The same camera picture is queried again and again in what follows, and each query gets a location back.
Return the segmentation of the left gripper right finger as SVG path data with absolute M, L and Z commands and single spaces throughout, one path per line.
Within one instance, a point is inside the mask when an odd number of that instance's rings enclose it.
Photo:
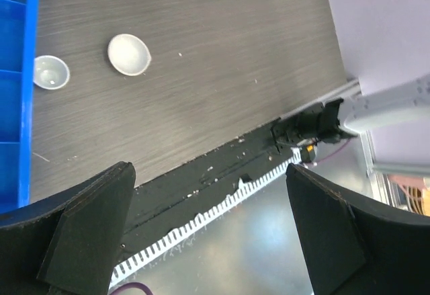
M 315 294 L 429 293 L 429 217 L 300 165 L 288 165 L 286 185 Z

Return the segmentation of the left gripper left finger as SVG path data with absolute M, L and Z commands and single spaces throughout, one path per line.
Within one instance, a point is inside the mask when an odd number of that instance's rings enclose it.
M 94 177 L 1 215 L 2 294 L 107 294 L 135 168 Z

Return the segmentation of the blue plastic divided bin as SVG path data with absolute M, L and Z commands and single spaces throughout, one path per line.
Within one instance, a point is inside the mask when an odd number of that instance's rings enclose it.
M 1 212 L 30 202 L 38 0 L 1 0 Z

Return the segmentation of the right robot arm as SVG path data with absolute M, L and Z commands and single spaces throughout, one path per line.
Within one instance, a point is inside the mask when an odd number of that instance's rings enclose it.
M 280 146 L 335 144 L 429 117 L 429 0 L 329 0 L 341 57 L 361 92 L 276 120 Z

